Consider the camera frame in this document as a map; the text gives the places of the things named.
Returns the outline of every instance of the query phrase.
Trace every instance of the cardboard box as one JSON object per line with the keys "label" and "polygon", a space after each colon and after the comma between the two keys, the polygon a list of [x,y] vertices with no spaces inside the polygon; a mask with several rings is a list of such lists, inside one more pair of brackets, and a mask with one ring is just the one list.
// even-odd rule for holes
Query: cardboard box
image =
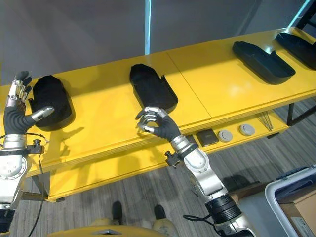
{"label": "cardboard box", "polygon": [[316,185],[278,201],[300,237],[316,236]]}

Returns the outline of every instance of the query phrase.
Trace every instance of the screw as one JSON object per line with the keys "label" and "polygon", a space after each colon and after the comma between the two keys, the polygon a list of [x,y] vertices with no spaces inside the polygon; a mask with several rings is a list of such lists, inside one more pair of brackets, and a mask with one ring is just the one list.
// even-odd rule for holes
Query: screw
{"label": "screw", "polygon": [[34,139],[34,140],[33,140],[33,145],[34,145],[34,146],[39,146],[40,143],[41,143],[41,140],[40,140],[40,139]]}

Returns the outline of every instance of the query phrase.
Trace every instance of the yellow panel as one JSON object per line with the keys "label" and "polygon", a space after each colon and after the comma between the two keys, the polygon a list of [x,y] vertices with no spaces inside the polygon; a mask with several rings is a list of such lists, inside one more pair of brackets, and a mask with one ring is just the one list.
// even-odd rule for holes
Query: yellow panel
{"label": "yellow panel", "polygon": [[172,150],[169,143],[155,147],[150,144],[142,149],[121,152],[75,166],[64,165],[51,172],[49,199],[60,198],[61,193],[70,195],[82,192],[166,166],[164,153],[168,150]]}
{"label": "yellow panel", "polygon": [[[29,132],[40,133],[50,140],[43,154],[43,169],[50,171],[61,164],[75,164],[92,158],[144,144],[152,135],[140,134],[135,116],[141,110],[129,72],[134,64],[143,63],[165,75],[178,96],[179,103],[171,116],[182,127],[210,119],[201,102],[192,92],[181,73],[166,53],[121,60],[55,74],[69,92],[76,112],[75,121],[66,128],[51,133],[33,127]],[[9,86],[0,88],[4,103]],[[35,162],[28,175],[39,173]]]}
{"label": "yellow panel", "polygon": [[[311,43],[315,41],[303,31],[289,30]],[[212,119],[224,119],[316,93],[316,71],[304,66],[274,40],[279,31],[285,29],[200,43],[167,53]],[[264,50],[271,47],[296,74],[280,85],[265,83],[236,58],[232,50],[235,41],[252,43]]]}
{"label": "yellow panel", "polygon": [[[213,129],[216,133],[223,129],[229,130],[233,134],[234,139],[229,143],[218,142],[215,145],[203,148],[203,150],[208,153],[218,151],[273,133],[282,132],[288,128],[275,113],[270,111],[269,115],[274,126],[272,132],[268,131],[259,122],[256,116],[250,116],[214,127]],[[244,123],[255,128],[255,134],[253,136],[246,137],[238,132],[238,127]],[[132,175],[166,166],[164,153],[167,150],[172,151],[168,143],[160,144],[155,147],[150,144],[129,152],[125,151],[76,166],[68,165],[64,168],[52,171],[49,200],[54,201],[57,198],[93,189]]]}

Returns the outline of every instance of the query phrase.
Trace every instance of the black shoe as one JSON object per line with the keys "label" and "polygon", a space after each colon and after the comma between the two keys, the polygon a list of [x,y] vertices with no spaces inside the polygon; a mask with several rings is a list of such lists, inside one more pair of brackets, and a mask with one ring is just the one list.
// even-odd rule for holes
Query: black shoe
{"label": "black shoe", "polygon": [[166,213],[161,205],[156,205],[154,208],[154,212],[157,220],[166,218]]}
{"label": "black shoe", "polygon": [[122,224],[122,218],[123,218],[123,211],[122,211],[122,204],[120,201],[116,201],[112,205],[112,216],[113,220],[118,220],[118,223]]}

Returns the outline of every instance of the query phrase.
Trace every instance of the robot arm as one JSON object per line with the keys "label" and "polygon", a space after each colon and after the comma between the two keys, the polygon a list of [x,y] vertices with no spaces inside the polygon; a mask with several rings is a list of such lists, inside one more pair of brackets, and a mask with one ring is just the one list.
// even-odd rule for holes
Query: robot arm
{"label": "robot arm", "polygon": [[26,98],[31,91],[28,72],[18,73],[12,82],[4,109],[5,137],[0,150],[0,234],[9,231],[15,209],[21,199],[21,186],[30,168],[26,132],[37,121],[54,112],[44,107],[25,115]]}
{"label": "robot arm", "polygon": [[[200,150],[197,144],[189,142],[181,135],[178,126],[165,110],[146,107],[136,119],[140,119],[138,126],[141,130],[167,139],[171,143],[175,153],[166,152],[166,162],[173,167],[181,163],[186,168],[190,183],[196,194],[204,200],[220,236],[258,237],[212,170],[207,154]],[[149,122],[155,122],[159,127],[148,126]]]}

